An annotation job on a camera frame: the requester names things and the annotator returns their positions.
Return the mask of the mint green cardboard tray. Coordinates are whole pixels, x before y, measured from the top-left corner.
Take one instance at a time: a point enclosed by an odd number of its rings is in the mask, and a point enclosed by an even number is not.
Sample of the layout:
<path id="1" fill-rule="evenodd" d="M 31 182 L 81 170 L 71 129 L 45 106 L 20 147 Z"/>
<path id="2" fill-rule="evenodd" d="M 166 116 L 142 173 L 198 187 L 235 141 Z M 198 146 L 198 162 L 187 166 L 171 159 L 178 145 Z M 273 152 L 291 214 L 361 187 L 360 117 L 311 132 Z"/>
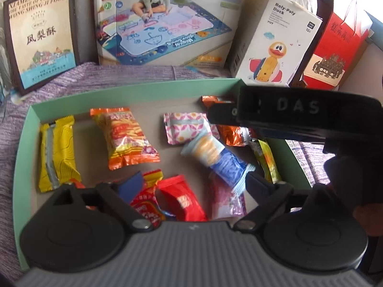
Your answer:
<path id="1" fill-rule="evenodd" d="M 136 172 L 159 168 L 167 176 L 182 174 L 202 204 L 207 202 L 208 170 L 181 155 L 179 146 L 166 143 L 161 116 L 167 111 L 199 111 L 203 95 L 237 97 L 243 81 L 238 79 L 180 80 L 118 86 L 70 95 L 30 106 L 21 132 L 14 171 L 13 217 L 16 240 L 24 227 L 46 204 L 51 193 L 38 188 L 40 168 L 40 128 L 66 115 L 75 123 L 75 163 L 86 187 L 126 179 Z M 158 163 L 108 168 L 107 145 L 101 129 L 90 117 L 96 107 L 128 106 L 144 134 L 159 151 Z M 89 283 L 91 278 L 107 284 L 117 279 L 148 272 L 175 273 L 190 268 L 205 270 L 219 253 L 231 253 L 242 237 L 224 222 L 166 222 L 151 234 L 143 233 L 123 245 L 122 252 L 98 268 L 83 273 L 60 274 L 35 268 L 22 249 L 17 254 L 21 269 L 38 281 L 51 279 L 54 285 Z"/>

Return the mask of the orange fries snack bag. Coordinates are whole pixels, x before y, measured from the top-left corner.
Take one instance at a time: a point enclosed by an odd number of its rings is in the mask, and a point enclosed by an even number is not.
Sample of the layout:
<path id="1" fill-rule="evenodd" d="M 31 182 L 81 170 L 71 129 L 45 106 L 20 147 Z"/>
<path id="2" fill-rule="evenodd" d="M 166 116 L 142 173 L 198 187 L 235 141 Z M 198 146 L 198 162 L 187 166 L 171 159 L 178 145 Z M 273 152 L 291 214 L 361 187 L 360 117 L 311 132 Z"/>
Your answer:
<path id="1" fill-rule="evenodd" d="M 145 136 L 130 108 L 92 108 L 90 117 L 105 136 L 110 170 L 160 162 L 159 152 Z"/>

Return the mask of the green-yellow snack bar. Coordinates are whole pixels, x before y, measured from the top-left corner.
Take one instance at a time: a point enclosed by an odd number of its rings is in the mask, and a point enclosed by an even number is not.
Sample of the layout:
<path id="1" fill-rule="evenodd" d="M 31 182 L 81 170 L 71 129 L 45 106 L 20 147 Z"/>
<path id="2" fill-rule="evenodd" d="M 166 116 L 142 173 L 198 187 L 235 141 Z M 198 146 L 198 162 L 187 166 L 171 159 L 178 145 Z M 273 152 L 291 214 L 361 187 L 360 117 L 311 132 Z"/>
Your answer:
<path id="1" fill-rule="evenodd" d="M 258 164 L 264 171 L 265 179 L 270 183 L 280 182 L 282 178 L 278 172 L 275 159 L 268 143 L 258 139 L 251 139 L 249 146 L 251 147 Z"/>

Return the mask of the water doodle mat box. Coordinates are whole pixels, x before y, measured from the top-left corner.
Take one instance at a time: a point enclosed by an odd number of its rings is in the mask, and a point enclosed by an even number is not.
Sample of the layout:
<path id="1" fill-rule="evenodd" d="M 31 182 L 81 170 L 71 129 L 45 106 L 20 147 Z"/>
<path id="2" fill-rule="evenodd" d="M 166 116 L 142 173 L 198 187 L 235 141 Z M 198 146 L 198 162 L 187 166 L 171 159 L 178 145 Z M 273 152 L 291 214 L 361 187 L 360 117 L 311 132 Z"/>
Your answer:
<path id="1" fill-rule="evenodd" d="M 222 68 L 245 0 L 94 0 L 99 63 Z"/>

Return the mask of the white roly-poly duck box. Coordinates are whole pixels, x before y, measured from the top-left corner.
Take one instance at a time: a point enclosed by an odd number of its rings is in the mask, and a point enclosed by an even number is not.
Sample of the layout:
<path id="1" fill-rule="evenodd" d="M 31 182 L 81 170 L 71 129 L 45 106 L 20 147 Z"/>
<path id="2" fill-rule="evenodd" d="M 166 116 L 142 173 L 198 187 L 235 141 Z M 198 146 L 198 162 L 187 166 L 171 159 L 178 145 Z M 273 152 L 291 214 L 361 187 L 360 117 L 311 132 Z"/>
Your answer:
<path id="1" fill-rule="evenodd" d="M 287 86 L 322 19 L 291 0 L 246 0 L 229 56 L 248 85 Z"/>

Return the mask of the blue cracker packet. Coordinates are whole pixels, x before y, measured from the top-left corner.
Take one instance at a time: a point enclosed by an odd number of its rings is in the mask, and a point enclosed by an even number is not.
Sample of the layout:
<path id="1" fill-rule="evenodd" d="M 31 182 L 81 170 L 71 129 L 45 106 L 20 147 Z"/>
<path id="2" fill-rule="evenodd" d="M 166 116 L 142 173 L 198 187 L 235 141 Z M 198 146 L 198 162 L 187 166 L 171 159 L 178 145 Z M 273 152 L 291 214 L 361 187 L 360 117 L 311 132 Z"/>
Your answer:
<path id="1" fill-rule="evenodd" d="M 256 167 L 243 161 L 219 142 L 210 133 L 201 133 L 184 146 L 182 155 L 190 155 L 218 175 L 233 194 L 240 195 L 245 190 L 245 178 Z"/>

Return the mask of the yellow wafer bar packet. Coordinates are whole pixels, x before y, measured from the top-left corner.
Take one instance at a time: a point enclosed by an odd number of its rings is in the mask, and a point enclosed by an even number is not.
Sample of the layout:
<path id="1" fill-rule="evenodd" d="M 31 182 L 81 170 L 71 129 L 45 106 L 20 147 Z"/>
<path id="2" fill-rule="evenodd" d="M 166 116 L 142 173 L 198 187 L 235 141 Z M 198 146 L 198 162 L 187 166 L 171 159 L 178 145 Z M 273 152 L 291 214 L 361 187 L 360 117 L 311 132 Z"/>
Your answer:
<path id="1" fill-rule="evenodd" d="M 41 193 L 58 189 L 63 184 L 82 182 L 74 151 L 73 115 L 41 126 L 40 171 Z"/>

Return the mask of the orange-red narrow snack packet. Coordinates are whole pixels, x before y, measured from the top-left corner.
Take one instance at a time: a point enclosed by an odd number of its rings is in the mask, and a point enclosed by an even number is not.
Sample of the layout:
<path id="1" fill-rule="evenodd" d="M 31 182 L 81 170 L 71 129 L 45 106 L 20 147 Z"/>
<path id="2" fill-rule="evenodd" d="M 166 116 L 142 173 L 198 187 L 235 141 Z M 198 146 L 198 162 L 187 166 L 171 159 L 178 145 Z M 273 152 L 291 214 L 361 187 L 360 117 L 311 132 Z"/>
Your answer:
<path id="1" fill-rule="evenodd" d="M 69 180 L 69 182 L 70 182 L 72 185 L 74 185 L 77 189 L 85 189 L 85 188 L 86 188 L 80 181 L 78 181 L 78 180 L 75 179 L 75 178 L 71 178 L 71 179 Z M 96 210 L 96 209 L 97 209 L 96 206 L 89 205 L 89 204 L 88 204 L 88 203 L 89 203 L 88 200 L 84 199 L 84 202 L 85 202 L 85 206 L 86 206 L 86 208 L 87 208 L 88 210 Z"/>

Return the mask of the brown pineapple cake box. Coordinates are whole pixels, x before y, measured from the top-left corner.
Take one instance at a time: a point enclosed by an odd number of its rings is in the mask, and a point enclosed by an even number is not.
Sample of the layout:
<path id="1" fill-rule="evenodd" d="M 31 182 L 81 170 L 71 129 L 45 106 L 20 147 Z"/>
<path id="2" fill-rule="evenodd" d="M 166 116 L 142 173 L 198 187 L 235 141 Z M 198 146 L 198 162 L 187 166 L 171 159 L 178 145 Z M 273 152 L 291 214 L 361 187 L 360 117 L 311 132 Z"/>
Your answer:
<path id="1" fill-rule="evenodd" d="M 79 63 L 74 0 L 6 0 L 5 42 L 20 95 Z"/>

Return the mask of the red gift bag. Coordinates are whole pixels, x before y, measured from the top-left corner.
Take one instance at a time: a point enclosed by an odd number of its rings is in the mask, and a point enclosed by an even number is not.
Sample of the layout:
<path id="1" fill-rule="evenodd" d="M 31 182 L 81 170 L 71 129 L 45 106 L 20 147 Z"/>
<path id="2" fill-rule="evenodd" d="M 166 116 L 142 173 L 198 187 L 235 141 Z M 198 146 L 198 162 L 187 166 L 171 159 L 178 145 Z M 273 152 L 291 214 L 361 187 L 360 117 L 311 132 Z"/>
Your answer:
<path id="1" fill-rule="evenodd" d="M 290 86 L 332 90 L 355 64 L 373 24 L 357 0 L 317 0 L 323 20 Z"/>

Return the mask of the red Skittles bag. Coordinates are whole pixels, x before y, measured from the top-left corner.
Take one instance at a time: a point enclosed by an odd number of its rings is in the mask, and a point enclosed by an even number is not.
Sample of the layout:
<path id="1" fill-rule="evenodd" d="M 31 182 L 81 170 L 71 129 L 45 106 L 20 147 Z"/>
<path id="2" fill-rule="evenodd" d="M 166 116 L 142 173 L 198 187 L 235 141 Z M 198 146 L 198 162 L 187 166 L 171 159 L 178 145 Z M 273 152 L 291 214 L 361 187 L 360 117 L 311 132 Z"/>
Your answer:
<path id="1" fill-rule="evenodd" d="M 130 205 L 144 218 L 150 221 L 154 228 L 166 220 L 156 197 L 157 185 L 163 179 L 160 169 L 143 174 L 143 189 L 135 196 Z"/>

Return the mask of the pink patterned snack packet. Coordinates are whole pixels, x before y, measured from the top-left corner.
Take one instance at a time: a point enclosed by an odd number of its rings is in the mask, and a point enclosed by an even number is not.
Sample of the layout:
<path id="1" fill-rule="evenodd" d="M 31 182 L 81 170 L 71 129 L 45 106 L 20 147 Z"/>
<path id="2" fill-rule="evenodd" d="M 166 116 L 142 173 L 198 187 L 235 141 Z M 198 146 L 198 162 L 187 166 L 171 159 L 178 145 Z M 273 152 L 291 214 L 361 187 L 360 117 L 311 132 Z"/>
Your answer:
<path id="1" fill-rule="evenodd" d="M 163 115 L 163 125 L 170 145 L 187 143 L 204 132 L 220 138 L 216 125 L 208 121 L 206 113 L 167 112 Z"/>

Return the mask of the red small snack packet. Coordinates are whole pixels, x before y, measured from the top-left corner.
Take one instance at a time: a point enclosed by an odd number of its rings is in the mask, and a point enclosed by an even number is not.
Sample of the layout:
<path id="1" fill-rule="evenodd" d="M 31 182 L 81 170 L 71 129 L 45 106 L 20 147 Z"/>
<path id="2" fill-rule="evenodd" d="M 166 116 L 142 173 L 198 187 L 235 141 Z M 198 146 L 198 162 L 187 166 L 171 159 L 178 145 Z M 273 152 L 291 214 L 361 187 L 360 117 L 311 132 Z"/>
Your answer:
<path id="1" fill-rule="evenodd" d="M 163 179 L 158 189 L 177 221 L 207 221 L 207 215 L 183 175 Z"/>

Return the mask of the pink sparkly snack packet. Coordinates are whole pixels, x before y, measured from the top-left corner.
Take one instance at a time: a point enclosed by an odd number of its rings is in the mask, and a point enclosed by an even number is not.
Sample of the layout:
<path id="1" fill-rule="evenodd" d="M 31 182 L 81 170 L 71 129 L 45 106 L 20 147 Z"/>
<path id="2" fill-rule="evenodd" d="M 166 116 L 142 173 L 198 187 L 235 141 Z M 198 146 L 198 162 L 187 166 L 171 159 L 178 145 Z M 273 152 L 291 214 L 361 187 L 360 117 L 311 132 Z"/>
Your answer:
<path id="1" fill-rule="evenodd" d="M 244 195 L 237 195 L 213 172 L 209 175 L 210 219 L 236 218 L 247 214 Z"/>

